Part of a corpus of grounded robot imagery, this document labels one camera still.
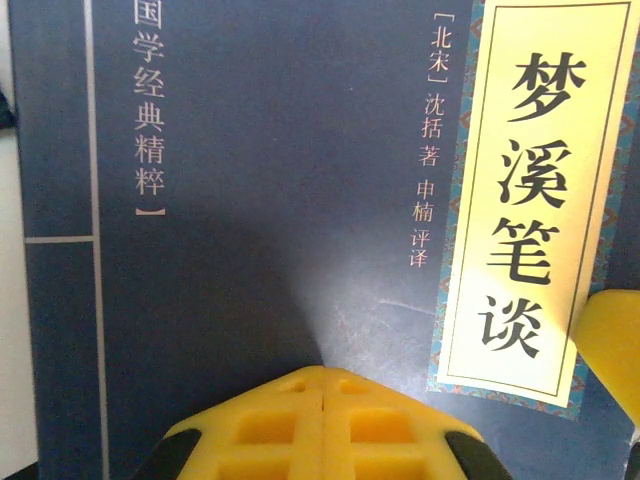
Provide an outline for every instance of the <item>yellow title label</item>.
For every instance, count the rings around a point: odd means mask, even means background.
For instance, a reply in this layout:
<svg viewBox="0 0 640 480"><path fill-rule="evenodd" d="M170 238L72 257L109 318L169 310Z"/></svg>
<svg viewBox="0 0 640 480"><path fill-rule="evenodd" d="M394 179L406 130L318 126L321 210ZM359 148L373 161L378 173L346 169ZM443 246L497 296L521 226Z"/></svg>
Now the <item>yellow title label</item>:
<svg viewBox="0 0 640 480"><path fill-rule="evenodd" d="M567 405L638 13L487 1L439 382Z"/></svg>

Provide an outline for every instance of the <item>chinese characters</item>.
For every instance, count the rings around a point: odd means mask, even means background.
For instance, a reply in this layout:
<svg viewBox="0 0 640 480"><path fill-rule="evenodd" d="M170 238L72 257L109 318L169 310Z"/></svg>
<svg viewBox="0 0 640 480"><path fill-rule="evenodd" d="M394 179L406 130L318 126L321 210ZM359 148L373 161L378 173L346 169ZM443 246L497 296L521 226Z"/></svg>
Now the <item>chinese characters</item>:
<svg viewBox="0 0 640 480"><path fill-rule="evenodd" d="M541 53L532 53L527 65L518 65L518 68L524 69L524 72L513 89L524 86L531 94L516 105L516 108L525 108L533 104L534 110L522 117L509 120L510 122L520 122L545 115L571 98L571 94L567 91L569 87L582 87L585 80L573 70L585 68L587 65L583 61L572 64L572 56L573 53L562 52L558 64L550 65L546 60L542 60Z"/></svg>
<svg viewBox="0 0 640 480"><path fill-rule="evenodd" d="M165 126L162 107L165 83L157 65L164 58L165 45L160 39L162 30L163 0L134 0L134 24L139 30L133 38L133 52L144 62L133 73L133 92L140 97L137 116L134 119L135 189L138 197L158 197L165 188L164 150ZM137 216L165 215L165 208L145 210L136 208Z"/></svg>
<svg viewBox="0 0 640 480"><path fill-rule="evenodd" d="M586 81L581 75L587 65L572 57L573 53L562 52L558 63L551 64L543 54L533 52L528 64L515 65L522 73L513 90L524 89L530 93L515 106L524 114L507 121L523 122L543 117L569 101L572 92ZM508 141L510 151L501 155L503 176L497 180L499 200L516 208L510 210L513 212L511 218L501 216L497 220L492 238L498 240L498 244L491 250L487 265L504 269L512 282L548 288L552 283L552 265L545 249L561 232L557 226L545 225L537 218L545 212L559 210L565 204L570 185L563 166L571 161L571 151L559 138L528 148L523 148L517 139ZM535 210L522 210L521 207L527 204L535 205ZM489 306L496 307L495 296L487 294L486 297ZM491 311L480 313L485 318L482 343L497 345L493 351L519 344L529 357L535 358L539 350L529 340L538 336L535 330L541 328L541 323L532 312L544 313L540 303L524 298L518 299L517 303L511 300L502 309L502 314L508 318L502 323L504 328L496 330L497 333L494 333L495 314Z"/></svg>
<svg viewBox="0 0 640 480"><path fill-rule="evenodd" d="M429 66L427 67L427 82L435 83L427 93L424 107L424 118L421 126L421 137L424 142L420 146L418 161L422 167L436 167L440 158L440 135L443 127L443 119L446 112L446 99L438 84L448 83L449 58L452 47L451 24L455 15L448 13L436 13L433 16L436 23L432 32L429 53ZM417 224L411 235L411 254L409 266L421 268L426 265L428 255L426 242L429 239L429 230L425 224L433 219L434 204L430 197L434 195L435 184L428 178L419 181L415 188L418 201L413 206L412 218Z"/></svg>

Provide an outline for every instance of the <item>dark blue book cover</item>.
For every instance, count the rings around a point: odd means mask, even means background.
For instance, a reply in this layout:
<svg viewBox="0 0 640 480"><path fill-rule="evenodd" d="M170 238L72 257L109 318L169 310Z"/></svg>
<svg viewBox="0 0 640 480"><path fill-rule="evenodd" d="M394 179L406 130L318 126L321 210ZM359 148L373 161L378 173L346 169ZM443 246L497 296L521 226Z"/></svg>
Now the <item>dark blue book cover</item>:
<svg viewBox="0 0 640 480"><path fill-rule="evenodd" d="M434 380L483 9L11 3L41 478L125 479L314 364L468 422L515 478L622 477L633 426L579 358L566 408ZM596 290L640 288L639 68Z"/></svg>

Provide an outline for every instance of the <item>black plastic part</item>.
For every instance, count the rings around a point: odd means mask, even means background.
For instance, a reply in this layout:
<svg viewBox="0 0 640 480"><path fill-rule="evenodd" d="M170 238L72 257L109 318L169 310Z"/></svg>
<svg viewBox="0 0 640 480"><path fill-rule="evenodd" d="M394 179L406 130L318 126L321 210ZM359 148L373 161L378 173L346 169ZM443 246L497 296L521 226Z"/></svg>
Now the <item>black plastic part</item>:
<svg viewBox="0 0 640 480"><path fill-rule="evenodd" d="M4 480L38 480L38 463L32 463Z"/></svg>
<svg viewBox="0 0 640 480"><path fill-rule="evenodd" d="M629 463L624 480L640 480L640 442L636 443L629 453Z"/></svg>
<svg viewBox="0 0 640 480"><path fill-rule="evenodd" d="M16 124L16 119L9 110L9 102L2 92L0 92L0 130L6 128L13 128Z"/></svg>
<svg viewBox="0 0 640 480"><path fill-rule="evenodd" d="M201 436L190 429L163 439L131 480L176 480Z"/></svg>
<svg viewBox="0 0 640 480"><path fill-rule="evenodd" d="M462 432L444 437L469 480L513 480L486 443Z"/></svg>

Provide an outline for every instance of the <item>vertical line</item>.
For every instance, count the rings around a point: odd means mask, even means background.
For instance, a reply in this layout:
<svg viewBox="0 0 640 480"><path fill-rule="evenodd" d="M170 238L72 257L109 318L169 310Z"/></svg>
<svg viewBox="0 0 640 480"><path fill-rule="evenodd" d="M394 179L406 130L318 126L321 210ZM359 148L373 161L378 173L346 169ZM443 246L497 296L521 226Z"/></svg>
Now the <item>vertical line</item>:
<svg viewBox="0 0 640 480"><path fill-rule="evenodd" d="M96 131L96 80L93 42L92 0L84 0L85 48L87 60L87 110L89 126L89 168L91 175L91 230L93 274L96 300L96 341L98 350L98 395L100 403L100 439L102 478L109 480L109 432L107 428L107 381L104 346L104 312L102 299L102 263L100 253L100 197L98 195L98 141Z"/></svg>

